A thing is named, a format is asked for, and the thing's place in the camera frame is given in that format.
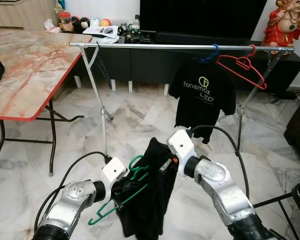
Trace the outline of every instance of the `red hanger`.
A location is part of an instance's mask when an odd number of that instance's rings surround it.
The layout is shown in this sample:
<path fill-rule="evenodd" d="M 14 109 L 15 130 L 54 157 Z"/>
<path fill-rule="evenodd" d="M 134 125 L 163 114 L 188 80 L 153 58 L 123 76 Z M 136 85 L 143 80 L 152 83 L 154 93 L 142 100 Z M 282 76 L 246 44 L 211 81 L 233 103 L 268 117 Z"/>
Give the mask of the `red hanger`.
<path fill-rule="evenodd" d="M 240 78 L 248 81 L 249 83 L 257 86 L 258 88 L 264 90 L 267 88 L 267 84 L 265 83 L 265 79 L 264 77 L 261 75 L 260 72 L 258 72 L 257 69 L 254 68 L 254 66 L 252 66 L 251 61 L 249 59 L 249 57 L 254 56 L 257 52 L 257 47 L 253 44 L 250 45 L 251 47 L 254 48 L 254 52 L 251 54 L 248 54 L 247 56 L 241 56 L 241 57 L 235 57 L 235 56 L 230 56 L 230 55 L 220 55 L 216 61 L 217 64 L 221 65 L 222 67 L 224 67 L 225 69 L 228 69 L 230 72 L 234 73 L 235 75 L 239 76 Z M 241 74 L 237 73 L 236 71 L 232 70 L 231 68 L 223 65 L 219 60 L 221 58 L 231 58 L 231 59 L 235 59 L 235 63 L 237 65 L 239 65 L 240 67 L 242 67 L 244 70 L 249 71 L 250 69 L 252 69 L 253 71 L 255 71 L 260 79 L 262 80 L 262 82 L 260 83 L 260 85 L 256 84 L 255 82 L 251 81 L 250 79 L 242 76 Z"/>

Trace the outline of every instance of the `red table edge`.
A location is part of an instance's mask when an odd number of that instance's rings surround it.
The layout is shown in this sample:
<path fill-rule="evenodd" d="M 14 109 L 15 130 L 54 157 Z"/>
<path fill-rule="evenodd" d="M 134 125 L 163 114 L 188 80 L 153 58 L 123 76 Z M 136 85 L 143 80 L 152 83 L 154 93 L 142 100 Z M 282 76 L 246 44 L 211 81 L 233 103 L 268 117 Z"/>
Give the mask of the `red table edge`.
<path fill-rule="evenodd" d="M 79 60 L 79 58 L 81 56 L 82 56 L 82 54 L 80 52 L 78 54 L 78 56 L 75 58 L 75 60 L 73 61 L 73 63 L 70 65 L 70 67 L 68 68 L 68 70 L 63 74 L 61 80 L 58 82 L 58 84 L 51 91 L 51 93 L 46 98 L 46 100 L 44 101 L 44 103 L 41 105 L 41 107 L 39 108 L 39 110 L 32 117 L 0 116 L 0 120 L 12 120 L 12 121 L 20 121 L 20 122 L 30 122 L 30 121 L 35 120 L 40 115 L 40 113 L 42 112 L 42 110 L 45 108 L 45 106 L 47 105 L 47 103 L 49 102 L 49 100 L 56 93 L 56 91 L 58 90 L 58 88 L 60 87 L 60 85 L 66 79 L 66 77 L 68 76 L 69 72 L 72 70 L 72 68 L 75 66 L 75 64 L 78 62 L 78 60 Z"/>

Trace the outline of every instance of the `white cabinet leg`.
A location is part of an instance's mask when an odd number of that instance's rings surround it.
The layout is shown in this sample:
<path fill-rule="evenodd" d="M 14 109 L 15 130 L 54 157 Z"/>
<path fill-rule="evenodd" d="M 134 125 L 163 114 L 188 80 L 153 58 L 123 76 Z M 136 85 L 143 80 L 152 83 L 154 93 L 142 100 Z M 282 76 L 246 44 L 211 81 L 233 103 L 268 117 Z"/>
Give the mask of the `white cabinet leg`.
<path fill-rule="evenodd" d="M 168 95 L 168 90 L 169 90 L 169 84 L 165 84 L 164 85 L 164 90 L 163 90 L 163 96 L 167 96 Z"/>
<path fill-rule="evenodd" d="M 128 81 L 129 93 L 132 94 L 132 81 Z"/>
<path fill-rule="evenodd" d="M 111 86 L 112 86 L 112 92 L 115 92 L 117 90 L 115 79 L 111 79 Z"/>
<path fill-rule="evenodd" d="M 82 88 L 81 79 L 79 76 L 74 76 L 75 84 L 78 89 Z"/>

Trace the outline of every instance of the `marble floor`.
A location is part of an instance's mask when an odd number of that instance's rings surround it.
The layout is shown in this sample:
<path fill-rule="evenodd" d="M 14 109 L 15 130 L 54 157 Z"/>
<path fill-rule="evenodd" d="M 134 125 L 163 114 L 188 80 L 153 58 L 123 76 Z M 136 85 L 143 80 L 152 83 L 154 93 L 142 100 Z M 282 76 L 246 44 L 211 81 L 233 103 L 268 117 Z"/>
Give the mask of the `marble floor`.
<path fill-rule="evenodd" d="M 30 240 L 33 236 L 37 211 L 46 196 L 58 185 L 68 167 L 80 156 L 103 150 L 100 108 L 91 84 L 83 79 L 83 88 L 74 83 L 54 102 L 54 108 L 65 117 L 85 115 L 75 122 L 56 122 L 57 146 L 54 158 L 54 176 L 48 176 L 50 145 L 6 142 L 0 153 L 0 240 Z M 99 83 L 100 95 L 114 119 L 106 120 L 108 151 L 125 164 L 144 153 L 149 140 L 156 137 L 162 143 L 176 130 L 174 128 L 178 101 L 163 96 L 163 86 L 137 84 L 133 93 L 128 85 L 117 82 L 112 92 Z M 237 93 L 242 103 L 247 92 Z M 283 137 L 285 127 L 300 105 L 297 100 L 277 100 L 266 93 L 258 93 L 245 110 L 242 128 L 241 152 L 250 185 L 253 204 L 291 191 L 300 183 L 300 155 Z M 41 116 L 48 116 L 44 111 Z M 6 137 L 52 139 L 47 121 L 5 121 Z M 234 138 L 238 135 L 238 115 L 220 114 L 217 126 Z M 239 161 L 228 139 L 218 131 L 212 133 L 209 144 L 195 139 L 195 150 L 216 162 L 226 165 L 232 178 L 244 189 Z M 67 182 L 97 180 L 104 166 L 98 156 L 89 156 L 73 168 Z M 300 236 L 300 212 L 293 200 L 283 204 L 295 223 Z M 115 213 L 94 226 L 100 204 L 85 209 L 71 239 L 123 240 L 121 223 Z M 257 210 L 267 228 L 276 230 L 287 239 L 294 239 L 278 204 Z M 222 240 L 232 239 L 215 211 L 210 197 L 193 179 L 177 177 L 160 240 Z"/>

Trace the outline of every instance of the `marble table top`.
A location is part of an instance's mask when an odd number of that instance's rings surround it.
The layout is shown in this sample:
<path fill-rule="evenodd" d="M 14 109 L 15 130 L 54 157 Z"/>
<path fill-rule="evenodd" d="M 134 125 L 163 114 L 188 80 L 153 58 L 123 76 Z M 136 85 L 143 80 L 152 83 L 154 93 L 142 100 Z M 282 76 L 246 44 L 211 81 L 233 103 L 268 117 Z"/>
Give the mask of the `marble table top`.
<path fill-rule="evenodd" d="M 0 119 L 36 119 L 81 56 L 69 42 L 90 40 L 90 35 L 0 29 L 0 61 L 5 67 Z"/>

